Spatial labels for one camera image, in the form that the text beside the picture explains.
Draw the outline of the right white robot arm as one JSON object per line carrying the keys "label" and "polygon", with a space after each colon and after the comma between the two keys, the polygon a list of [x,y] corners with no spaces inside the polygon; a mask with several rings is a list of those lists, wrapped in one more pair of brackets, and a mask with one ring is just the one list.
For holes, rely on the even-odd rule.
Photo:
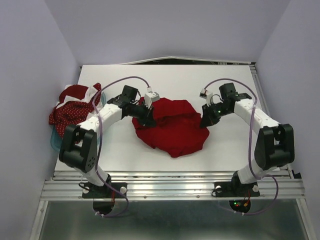
{"label": "right white robot arm", "polygon": [[294,129],[281,124],[257,107],[255,94],[239,93],[233,83],[219,87],[220,101],[213,101],[213,93],[203,88],[199,96],[206,100],[202,106],[201,128],[216,125],[221,117],[236,114],[249,125],[249,135],[256,134],[255,148],[248,144],[248,164],[236,171],[228,187],[235,195],[242,195],[250,185],[276,168],[295,159]]}

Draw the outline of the plain red skirt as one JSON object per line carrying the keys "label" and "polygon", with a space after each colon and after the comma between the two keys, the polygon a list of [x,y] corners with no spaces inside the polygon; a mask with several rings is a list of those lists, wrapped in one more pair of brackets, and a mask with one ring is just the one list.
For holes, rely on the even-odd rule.
{"label": "plain red skirt", "polygon": [[201,114],[185,99],[161,98],[154,104],[155,127],[142,126],[136,118],[132,124],[137,137],[149,147],[167,152],[172,158],[193,154],[203,149],[210,135],[200,127]]}

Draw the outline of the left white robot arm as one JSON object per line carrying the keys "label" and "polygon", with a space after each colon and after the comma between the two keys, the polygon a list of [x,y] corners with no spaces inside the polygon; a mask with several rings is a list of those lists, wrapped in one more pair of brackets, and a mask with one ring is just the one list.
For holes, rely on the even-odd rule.
{"label": "left white robot arm", "polygon": [[87,191],[94,189],[100,197],[111,193],[111,177],[99,166],[103,132],[129,116],[144,127],[155,127],[153,103],[160,99],[157,92],[147,88],[142,103],[136,101],[138,89],[125,85],[122,93],[111,98],[89,119],[65,128],[59,160],[77,170],[88,181]]}

